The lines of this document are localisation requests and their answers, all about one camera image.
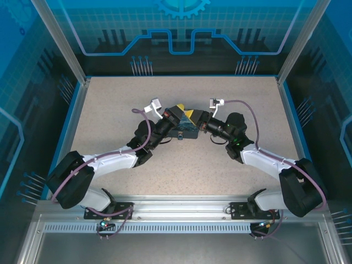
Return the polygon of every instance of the speckled work surface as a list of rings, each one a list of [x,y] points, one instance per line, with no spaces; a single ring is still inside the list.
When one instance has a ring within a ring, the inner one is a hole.
[[[183,103],[188,109],[207,111],[209,98],[244,100],[257,115],[259,145],[297,159],[274,77],[94,77],[72,150],[88,155],[124,146],[143,120],[131,109],[142,109],[155,97],[163,109]],[[245,106],[227,104],[219,109],[217,118],[225,121],[231,112],[244,115],[247,135],[255,140],[254,121]],[[155,121],[151,114],[148,117]],[[128,195],[241,195],[279,185],[258,169],[231,160],[225,146],[213,144],[209,137],[199,133],[197,140],[173,139],[156,148],[143,166],[113,172],[92,185]]]

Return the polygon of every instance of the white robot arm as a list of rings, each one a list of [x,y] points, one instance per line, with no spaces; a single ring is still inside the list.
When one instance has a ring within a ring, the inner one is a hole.
[[[220,102],[213,100],[213,104],[217,102],[224,104],[224,100]],[[135,137],[126,146],[114,151],[111,155],[106,153],[81,156],[73,151],[65,156],[47,179],[47,185],[53,193],[61,189],[57,200],[63,208],[82,205],[102,213],[114,212],[116,202],[108,191],[93,188],[90,184],[92,180],[104,174],[140,166],[152,156],[151,150],[167,137],[184,114],[184,107],[181,104],[167,108],[162,115],[157,113],[160,108],[158,101],[152,101],[145,108],[145,112],[155,112],[154,115],[159,118],[159,121],[156,124],[149,121],[152,133],[143,148],[134,151],[145,144],[148,134],[146,121],[139,124]],[[256,167],[280,182],[280,188],[276,190],[263,189],[249,197],[248,208],[254,217],[256,212],[272,209],[288,209],[294,215],[303,217],[325,199],[325,187],[312,163],[307,159],[295,161],[261,150],[257,144],[246,137],[247,126],[242,114],[231,113],[225,122],[214,118],[213,113],[201,110],[186,111],[185,115],[201,131],[225,139],[228,142],[226,150],[231,159]],[[92,162],[77,171],[74,177],[61,188],[62,182],[69,177],[68,175],[87,161]],[[307,180],[307,174],[310,175],[309,178],[313,178],[314,184]]]
[[[152,156],[151,150],[154,150],[179,124],[184,114],[182,104],[167,108],[162,115],[157,113],[160,108],[158,99],[154,99],[144,109],[144,112],[153,111],[159,119],[156,124],[148,121],[151,130],[148,142],[146,140],[149,129],[145,120],[139,124],[134,133],[135,137],[126,146],[116,151],[87,156],[72,151],[63,158],[48,176],[46,184],[51,192],[56,193],[56,198],[64,209],[82,205],[104,214],[114,212],[116,202],[112,195],[105,189],[91,187],[91,182],[119,169],[140,166]]]

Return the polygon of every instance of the glass panel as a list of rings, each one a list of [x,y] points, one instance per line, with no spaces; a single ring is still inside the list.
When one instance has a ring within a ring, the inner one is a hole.
[[[0,256],[13,263],[42,191],[36,175],[48,174],[77,80],[31,2],[1,4]]]
[[[351,1],[331,1],[287,84],[329,198],[352,201]]]
[[[87,75],[277,74],[315,0],[49,0]]]

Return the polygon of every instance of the gear graphic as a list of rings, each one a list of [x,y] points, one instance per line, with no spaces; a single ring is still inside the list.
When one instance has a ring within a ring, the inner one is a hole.
[[[200,10],[205,10],[205,5],[210,4],[210,0],[154,0],[154,3],[159,6],[160,11],[165,12],[165,15],[184,19],[198,15]]]
[[[6,7],[11,17],[22,28],[32,17],[32,6],[29,0],[0,0],[0,7]]]

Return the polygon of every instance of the yellow object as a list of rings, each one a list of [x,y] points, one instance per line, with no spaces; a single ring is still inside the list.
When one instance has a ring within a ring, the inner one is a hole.
[[[182,111],[185,111],[185,106],[182,103],[179,103],[178,108],[180,108]]]
[[[195,123],[193,123],[193,121],[191,120],[191,116],[193,114],[193,110],[188,110],[185,112],[185,115],[188,117],[188,119],[192,122],[193,125],[196,125]]]

